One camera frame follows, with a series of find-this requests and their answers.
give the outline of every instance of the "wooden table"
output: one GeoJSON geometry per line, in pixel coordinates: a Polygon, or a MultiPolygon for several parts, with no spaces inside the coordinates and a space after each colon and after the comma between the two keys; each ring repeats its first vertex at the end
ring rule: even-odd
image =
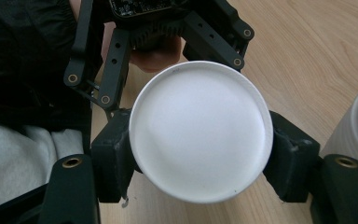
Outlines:
{"type": "MultiPolygon", "coordinates": [[[[270,110],[323,146],[358,93],[358,1],[229,0],[255,29],[242,73],[270,110]]],[[[132,104],[155,74],[131,67],[122,106],[132,104]]],[[[93,137],[106,123],[96,109],[93,137]]],[[[283,203],[264,176],[223,203],[176,200],[135,172],[130,202],[101,204],[102,223],[312,223],[310,200],[283,203]]]]}

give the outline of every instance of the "circuit board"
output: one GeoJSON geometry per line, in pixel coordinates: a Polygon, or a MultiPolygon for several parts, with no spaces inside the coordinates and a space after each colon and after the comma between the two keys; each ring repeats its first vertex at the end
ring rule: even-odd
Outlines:
{"type": "Polygon", "coordinates": [[[175,0],[110,0],[112,9],[119,17],[133,17],[161,11],[176,5],[175,0]]]}

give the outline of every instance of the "white cloth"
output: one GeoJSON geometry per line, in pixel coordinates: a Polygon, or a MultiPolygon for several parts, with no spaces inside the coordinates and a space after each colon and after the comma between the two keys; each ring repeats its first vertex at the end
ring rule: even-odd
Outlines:
{"type": "Polygon", "coordinates": [[[83,153],[80,131],[23,130],[0,126],[0,204],[46,184],[56,160],[83,153]]]}

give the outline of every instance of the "finger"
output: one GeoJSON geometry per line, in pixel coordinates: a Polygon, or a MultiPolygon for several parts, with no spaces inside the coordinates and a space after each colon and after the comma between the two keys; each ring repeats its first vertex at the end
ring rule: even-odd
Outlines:
{"type": "Polygon", "coordinates": [[[177,63],[180,59],[181,49],[182,41],[179,36],[167,37],[157,49],[148,52],[133,50],[131,63],[147,73],[157,72],[177,63]]]}

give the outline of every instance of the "black fabric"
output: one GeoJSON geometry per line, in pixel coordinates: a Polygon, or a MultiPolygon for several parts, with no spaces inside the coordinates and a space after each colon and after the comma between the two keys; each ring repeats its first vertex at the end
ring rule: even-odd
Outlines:
{"type": "Polygon", "coordinates": [[[0,105],[73,102],[62,76],[75,34],[68,0],[0,0],[0,105]]]}

